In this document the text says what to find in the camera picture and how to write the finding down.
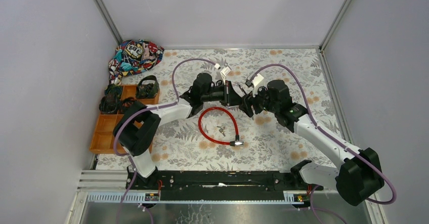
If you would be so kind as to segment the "silver keys of cable lock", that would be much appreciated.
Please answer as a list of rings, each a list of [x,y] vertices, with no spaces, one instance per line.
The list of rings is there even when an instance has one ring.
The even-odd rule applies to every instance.
[[[224,137],[226,136],[225,130],[226,128],[223,126],[217,126],[219,133],[221,133]]]

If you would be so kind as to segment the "red cable lock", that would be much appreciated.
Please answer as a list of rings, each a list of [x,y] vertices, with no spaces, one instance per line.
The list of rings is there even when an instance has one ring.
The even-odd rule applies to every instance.
[[[205,119],[208,114],[214,111],[220,112],[218,116],[222,113],[224,116],[222,116],[220,120],[214,118]],[[210,107],[205,109],[198,117],[197,126],[201,135],[213,144],[230,146],[233,148],[244,146],[244,141],[240,135],[238,123],[233,114],[225,108]],[[225,137],[219,133],[217,126],[223,126],[226,128]]]

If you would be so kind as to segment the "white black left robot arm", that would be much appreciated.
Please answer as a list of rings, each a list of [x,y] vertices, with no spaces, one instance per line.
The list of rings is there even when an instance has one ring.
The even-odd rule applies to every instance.
[[[138,183],[144,189],[151,189],[157,182],[154,173],[157,167],[149,147],[159,126],[193,117],[206,102],[218,101],[225,107],[239,106],[248,113],[251,106],[247,100],[252,96],[253,92],[238,95],[228,80],[213,82],[211,75],[199,73],[189,90],[176,102],[144,105],[136,101],[129,106],[113,130],[114,143],[121,144],[128,154]]]

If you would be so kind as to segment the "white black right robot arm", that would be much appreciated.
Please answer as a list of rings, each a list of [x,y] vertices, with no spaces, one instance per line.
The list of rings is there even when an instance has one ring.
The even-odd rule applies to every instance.
[[[357,206],[385,185],[378,154],[372,148],[354,146],[320,126],[306,107],[293,102],[283,81],[273,80],[254,89],[243,103],[250,110],[249,116],[263,111],[273,113],[281,126],[313,144],[333,163],[328,167],[303,160],[292,167],[290,183],[295,189],[320,185],[337,191],[348,204]]]

